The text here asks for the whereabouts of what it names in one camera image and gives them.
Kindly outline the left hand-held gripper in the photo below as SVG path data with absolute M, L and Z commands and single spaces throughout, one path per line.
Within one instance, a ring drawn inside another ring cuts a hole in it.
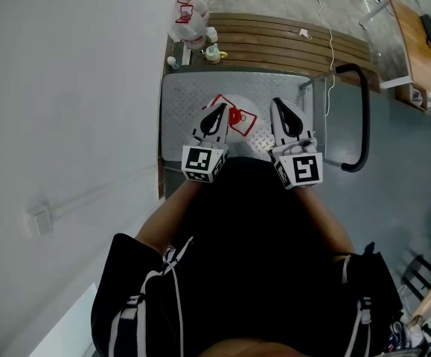
M 191 136 L 182 148 L 182 172 L 187 180 L 212 183 L 229 154 L 226 137 L 229 108 L 226 103 L 205 107 L 192 125 Z

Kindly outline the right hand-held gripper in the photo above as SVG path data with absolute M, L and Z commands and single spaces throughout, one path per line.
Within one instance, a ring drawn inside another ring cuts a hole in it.
M 322 153 L 317 151 L 312 123 L 305 112 L 296 104 L 275 97 L 270 104 L 270 117 L 276 147 L 269 155 L 284 188 L 322 183 Z

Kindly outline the white plastic bag red print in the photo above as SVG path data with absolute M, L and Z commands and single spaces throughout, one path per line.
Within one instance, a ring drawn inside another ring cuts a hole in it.
M 248 142 L 264 125 L 260 109 L 255 103 L 238 94 L 218 94 L 202 110 L 217 103 L 225 103 L 229 108 L 228 143 Z

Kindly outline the metal platform trolley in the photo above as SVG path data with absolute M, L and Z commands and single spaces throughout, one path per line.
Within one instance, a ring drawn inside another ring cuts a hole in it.
M 340 162 L 345 172 L 355 173 L 364 168 L 370 146 L 371 110 L 367 79 L 355 64 L 344 64 L 318 77 L 262 71 L 256 68 L 216 69 L 206 67 L 166 75 L 162 80 L 161 137 L 165 161 L 181 161 L 182 147 L 192 138 L 194 120 L 202 108 L 218 94 L 238 94 L 252 100 L 260 109 L 264 125 L 248 142 L 229 143 L 233 155 L 269 159 L 268 151 L 275 142 L 269 123 L 269 105 L 273 98 L 283 98 L 296 104 L 308 116 L 318 150 L 327 152 L 328 81 L 343 74 L 356 74 L 360 82 L 362 104 L 362 134 L 360 156 L 355 162 Z

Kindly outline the person's left forearm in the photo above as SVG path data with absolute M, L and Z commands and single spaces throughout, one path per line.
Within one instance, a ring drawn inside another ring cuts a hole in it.
M 135 239 L 163 255 L 176 236 L 185 212 L 202 186 L 201 182 L 185 181 L 146 220 Z

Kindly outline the person's right forearm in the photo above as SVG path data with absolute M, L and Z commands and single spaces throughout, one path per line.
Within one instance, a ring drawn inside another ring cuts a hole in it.
M 324 247 L 333 254 L 353 254 L 354 245 L 348 233 L 328 206 L 311 187 L 297 188 L 295 195 L 310 218 Z

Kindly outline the yellow-green cup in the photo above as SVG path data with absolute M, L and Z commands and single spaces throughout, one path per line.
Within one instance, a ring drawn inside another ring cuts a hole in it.
M 225 51 L 221 51 L 218 48 L 218 44 L 214 43 L 208 46 L 203 52 L 205 59 L 211 64 L 217 64 L 221 60 L 224 60 L 228 57 L 228 54 Z

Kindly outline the wooden slatted bench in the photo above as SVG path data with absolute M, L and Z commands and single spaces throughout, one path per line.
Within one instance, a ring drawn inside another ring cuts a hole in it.
M 221 65 L 256 68 L 316 77 L 346 63 L 357 64 L 368 88 L 380 92 L 367 42 L 306 22 L 249 13 L 211 13 L 208 24 L 218 33 L 218 46 L 228 54 Z M 312 39 L 299 36 L 307 29 Z

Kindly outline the person's black clothing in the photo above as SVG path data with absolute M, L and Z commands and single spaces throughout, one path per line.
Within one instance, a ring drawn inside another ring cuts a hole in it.
M 401 309 L 383 258 L 329 252 L 294 190 L 230 158 L 163 255 L 116 234 L 91 313 L 100 357 L 381 354 Z

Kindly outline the wooden box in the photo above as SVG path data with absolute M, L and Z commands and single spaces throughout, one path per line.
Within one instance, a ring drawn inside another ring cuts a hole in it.
M 395 98 L 422 112 L 428 109 L 427 91 L 414 83 L 395 87 Z

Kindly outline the wooden table white legs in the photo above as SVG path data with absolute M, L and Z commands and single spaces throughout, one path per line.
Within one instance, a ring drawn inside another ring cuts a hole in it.
M 388 6 L 392 8 L 398 24 L 403 55 L 406 60 L 407 75 L 380 83 L 381 89 L 414 84 L 431 93 L 431 47 L 427 44 L 427 35 L 421 17 L 409 6 L 398 0 L 385 0 L 359 20 L 365 27 L 378 13 Z

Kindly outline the white bags by wall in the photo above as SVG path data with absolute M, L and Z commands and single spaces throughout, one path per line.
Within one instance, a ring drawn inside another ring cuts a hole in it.
M 205 46 L 209 18 L 205 4 L 176 3 L 171 18 L 168 34 L 174 42 L 183 42 L 191 50 Z

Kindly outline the grey wall socket box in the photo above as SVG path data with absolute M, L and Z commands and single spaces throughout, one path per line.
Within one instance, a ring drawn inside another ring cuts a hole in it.
M 30 233 L 42 237 L 53 231 L 51 208 L 47 202 L 33 206 L 25 212 Z

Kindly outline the black metal frame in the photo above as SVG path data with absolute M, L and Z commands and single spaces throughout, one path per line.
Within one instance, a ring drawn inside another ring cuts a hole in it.
M 404 285 L 420 302 L 426 297 L 423 290 L 431 290 L 431 263 L 418 254 L 401 275 L 400 283 Z

